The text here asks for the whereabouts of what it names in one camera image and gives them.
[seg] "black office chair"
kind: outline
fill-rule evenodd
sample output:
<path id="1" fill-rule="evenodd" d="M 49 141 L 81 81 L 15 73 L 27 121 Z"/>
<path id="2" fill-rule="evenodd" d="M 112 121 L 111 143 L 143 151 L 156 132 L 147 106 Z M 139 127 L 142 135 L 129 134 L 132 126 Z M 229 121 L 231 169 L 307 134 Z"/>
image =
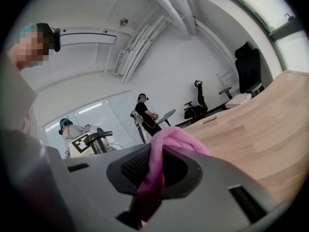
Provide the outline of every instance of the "black office chair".
<path id="1" fill-rule="evenodd" d="M 248 42 L 235 51 L 235 65 L 239 75 L 239 89 L 252 96 L 264 90 L 261 80 L 261 61 L 258 49 L 251 49 Z"/>
<path id="2" fill-rule="evenodd" d="M 197 117 L 202 117 L 204 116 L 207 111 L 208 107 L 204 101 L 204 96 L 203 96 L 203 88 L 202 88 L 203 82 L 196 80 L 194 82 L 195 87 L 197 87 L 197 101 L 199 103 L 199 106 L 193 106 L 192 101 L 188 102 L 185 104 L 189 105 L 189 107 L 186 107 L 184 109 L 184 118 L 197 118 Z"/>

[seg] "black mesh grille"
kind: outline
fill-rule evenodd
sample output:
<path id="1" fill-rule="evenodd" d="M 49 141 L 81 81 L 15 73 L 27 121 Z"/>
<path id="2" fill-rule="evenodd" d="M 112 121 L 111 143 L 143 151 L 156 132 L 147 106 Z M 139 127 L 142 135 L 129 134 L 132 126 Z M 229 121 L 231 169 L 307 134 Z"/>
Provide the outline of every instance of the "black mesh grille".
<path id="1" fill-rule="evenodd" d="M 266 215 L 266 211 L 253 199 L 253 197 L 243 188 L 235 187 L 229 189 L 237 203 L 242 208 L 251 223 L 255 223 L 263 216 Z"/>
<path id="2" fill-rule="evenodd" d="M 137 187 L 141 185 L 145 176 L 149 172 L 149 156 L 150 149 L 144 150 L 142 153 L 121 166 L 121 173 Z"/>

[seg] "window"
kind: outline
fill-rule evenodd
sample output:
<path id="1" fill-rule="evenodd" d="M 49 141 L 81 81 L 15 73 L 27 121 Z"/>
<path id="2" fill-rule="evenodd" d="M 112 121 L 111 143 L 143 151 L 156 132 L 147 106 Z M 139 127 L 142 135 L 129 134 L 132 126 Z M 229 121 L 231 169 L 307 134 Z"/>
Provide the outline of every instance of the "window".
<path id="1" fill-rule="evenodd" d="M 288 70 L 309 73 L 309 41 L 304 31 L 286 36 L 276 44 Z"/>
<path id="2" fill-rule="evenodd" d="M 55 119 L 41 129 L 41 136 L 45 139 L 46 135 L 45 143 L 58 149 L 61 157 L 64 158 L 66 149 L 63 137 L 59 135 L 58 130 L 60 120 L 68 116 L 75 125 L 96 125 L 104 131 L 112 131 L 113 136 L 108 137 L 108 141 L 116 144 L 113 145 L 116 149 L 121 149 L 118 145 L 128 148 L 142 144 L 138 129 L 133 118 L 130 117 L 135 104 L 136 99 L 130 91 L 110 96 Z"/>
<path id="3" fill-rule="evenodd" d="M 309 72 L 309 40 L 285 0 L 232 0 L 265 32 L 284 70 Z"/>
<path id="4" fill-rule="evenodd" d="M 263 19 L 270 32 L 280 28 L 295 17 L 284 0 L 243 0 Z"/>
<path id="5" fill-rule="evenodd" d="M 285 0 L 232 0 L 244 9 L 275 42 L 303 30 Z"/>

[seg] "gray shirt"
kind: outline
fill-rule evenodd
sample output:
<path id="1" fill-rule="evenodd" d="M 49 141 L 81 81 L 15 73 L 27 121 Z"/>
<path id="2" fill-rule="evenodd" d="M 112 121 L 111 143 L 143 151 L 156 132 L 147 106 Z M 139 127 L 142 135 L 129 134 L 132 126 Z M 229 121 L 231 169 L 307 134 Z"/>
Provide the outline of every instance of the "gray shirt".
<path id="1" fill-rule="evenodd" d="M 79 126 L 79 125 L 69 125 L 62 134 L 63 140 L 64 140 L 64 145 L 66 148 L 65 156 L 67 158 L 70 158 L 70 150 L 69 150 L 69 143 L 86 133 L 85 127 Z"/>
<path id="2" fill-rule="evenodd" d="M 37 94 L 6 56 L 0 62 L 0 90 L 0 126 L 39 139 L 32 107 Z"/>

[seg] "white pipe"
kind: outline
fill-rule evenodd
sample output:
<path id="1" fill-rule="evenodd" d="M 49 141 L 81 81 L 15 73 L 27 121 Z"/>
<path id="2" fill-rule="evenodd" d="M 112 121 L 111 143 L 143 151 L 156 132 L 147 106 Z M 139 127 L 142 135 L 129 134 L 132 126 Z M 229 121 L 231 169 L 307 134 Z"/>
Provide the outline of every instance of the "white pipe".
<path id="1" fill-rule="evenodd" d="M 124 80 L 124 84 L 126 84 L 129 79 L 131 78 L 131 75 L 133 74 L 133 72 L 135 71 L 138 63 L 140 62 L 141 58 L 144 56 L 145 52 L 147 51 L 148 47 L 150 46 L 150 44 L 153 42 L 153 40 L 157 37 L 157 35 L 162 31 L 163 28 L 165 28 L 167 25 L 167 22 L 164 21 L 158 28 L 156 31 L 154 31 L 154 33 L 151 35 L 150 40 L 144 45 L 144 47 L 141 49 L 140 53 L 137 55 L 134 63 L 132 64 L 132 68 L 130 69 L 128 75 L 126 76 L 125 80 Z"/>
<path id="2" fill-rule="evenodd" d="M 129 51 L 129 52 L 127 53 L 128 56 L 127 56 L 126 61 L 124 62 L 124 65 L 123 65 L 123 67 L 122 67 L 122 70 L 121 70 L 121 73 L 120 73 L 121 75 L 125 74 L 126 69 L 127 69 L 127 67 L 128 67 L 128 64 L 129 64 L 129 62 L 131 61 L 131 59 L 132 59 L 134 53 L 135 53 L 134 51 Z"/>
<path id="3" fill-rule="evenodd" d="M 142 31 L 140 32 L 140 34 L 137 36 L 136 40 L 133 42 L 132 46 L 130 47 L 130 49 L 134 49 L 136 44 L 140 41 L 140 38 L 145 34 L 145 31 L 148 29 L 149 30 L 150 26 L 146 25 L 144 26 L 144 28 L 142 29 Z"/>
<path id="4" fill-rule="evenodd" d="M 190 39 L 190 34 L 188 29 L 186 28 L 183 20 L 180 18 L 177 11 L 171 5 L 169 0 L 156 0 L 161 6 L 169 13 L 169 15 L 173 18 L 173 20 L 177 23 L 179 29 L 183 32 L 186 39 Z"/>
<path id="5" fill-rule="evenodd" d="M 226 45 L 218 38 L 217 35 L 215 35 L 208 27 L 206 27 L 203 23 L 201 23 L 199 20 L 195 19 L 195 22 L 197 23 L 197 28 L 206 36 L 208 37 L 217 47 L 218 49 L 224 54 L 226 59 L 231 63 L 231 66 L 236 74 L 236 76 L 239 79 L 238 71 L 235 66 L 236 59 L 230 52 L 230 50 L 226 47 Z"/>
<path id="6" fill-rule="evenodd" d="M 142 31 L 140 32 L 140 34 L 138 35 L 137 39 L 134 41 L 133 45 L 131 46 L 130 53 L 126 59 L 126 61 L 124 62 L 123 68 L 121 70 L 121 74 L 126 75 L 128 72 L 129 67 L 131 66 L 132 61 L 134 60 L 134 54 L 136 51 L 136 45 L 138 45 L 140 43 L 140 41 L 145 37 L 145 35 L 147 34 L 147 32 L 151 29 L 151 27 L 149 25 L 145 25 L 144 28 L 142 29 Z"/>
<path id="7" fill-rule="evenodd" d="M 124 73 L 124 76 L 122 78 L 121 84 L 124 83 L 128 73 L 131 70 L 132 64 L 137 56 L 137 54 L 139 53 L 140 49 L 142 48 L 142 46 L 145 44 L 145 42 L 148 40 L 148 37 L 151 35 L 151 33 L 154 31 L 154 29 L 158 26 L 158 24 L 164 19 L 164 16 L 160 16 L 160 18 L 154 23 L 153 26 L 149 27 L 143 34 L 143 36 L 141 37 L 141 39 L 139 40 L 139 42 L 136 44 L 136 46 L 134 47 L 133 51 L 134 51 L 134 55 L 132 57 L 132 59 L 130 60 L 128 66 L 126 67 L 126 71 Z"/>
<path id="8" fill-rule="evenodd" d="M 187 3 L 187 0 L 176 0 L 176 2 L 178 4 L 180 11 L 182 12 L 184 18 L 186 19 L 187 23 L 189 24 L 192 34 L 195 35 L 197 28 L 196 28 L 194 18 L 193 18 L 192 12 L 190 10 L 189 4 Z"/>
<path id="9" fill-rule="evenodd" d="M 138 31 L 140 30 L 140 28 L 144 25 L 144 23 L 146 22 L 146 20 L 152 15 L 152 13 L 158 8 L 159 4 L 156 3 L 155 7 L 152 8 L 152 10 L 147 14 L 147 16 L 142 20 L 142 22 L 139 24 L 139 26 L 137 27 L 137 29 L 135 30 L 135 32 L 133 33 L 129 43 L 126 46 L 126 50 L 129 49 L 132 40 L 134 39 L 134 37 L 136 36 L 136 34 L 138 33 Z"/>

